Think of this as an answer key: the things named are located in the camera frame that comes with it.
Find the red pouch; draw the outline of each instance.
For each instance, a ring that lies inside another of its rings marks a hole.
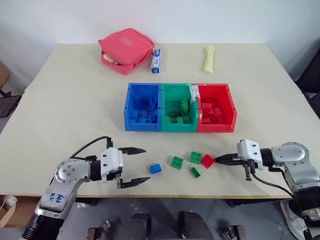
[[[155,47],[150,38],[133,28],[115,32],[98,42],[102,48],[101,62],[124,75],[147,60]]]

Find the blue lego brick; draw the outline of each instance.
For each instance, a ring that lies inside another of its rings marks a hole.
[[[161,172],[160,164],[155,164],[150,166],[150,173],[155,174]]]
[[[126,131],[161,131],[160,83],[129,83],[124,106]]]

